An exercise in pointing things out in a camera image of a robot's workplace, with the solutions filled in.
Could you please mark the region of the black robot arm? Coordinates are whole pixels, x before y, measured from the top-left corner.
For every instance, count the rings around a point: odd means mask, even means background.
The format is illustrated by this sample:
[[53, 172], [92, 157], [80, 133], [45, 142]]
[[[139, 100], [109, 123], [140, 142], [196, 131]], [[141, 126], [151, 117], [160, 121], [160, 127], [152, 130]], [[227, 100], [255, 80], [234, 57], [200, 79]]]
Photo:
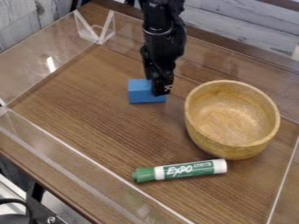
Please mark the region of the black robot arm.
[[176, 60], [184, 54], [186, 23], [180, 17], [184, 0], [139, 0], [144, 14], [144, 43], [140, 54], [144, 75], [153, 96], [168, 95], [173, 85]]

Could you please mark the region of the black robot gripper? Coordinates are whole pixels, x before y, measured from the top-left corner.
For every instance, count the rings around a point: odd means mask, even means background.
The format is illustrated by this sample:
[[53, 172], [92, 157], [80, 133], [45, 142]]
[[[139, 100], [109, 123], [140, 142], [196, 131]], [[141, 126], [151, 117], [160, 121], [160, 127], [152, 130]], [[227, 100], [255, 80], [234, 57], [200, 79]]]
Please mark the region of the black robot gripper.
[[144, 44], [140, 48], [140, 54], [145, 78], [152, 80], [153, 96], [171, 93], [175, 61], [183, 56], [186, 41], [184, 26], [175, 25], [169, 31], [160, 33], [144, 30]]

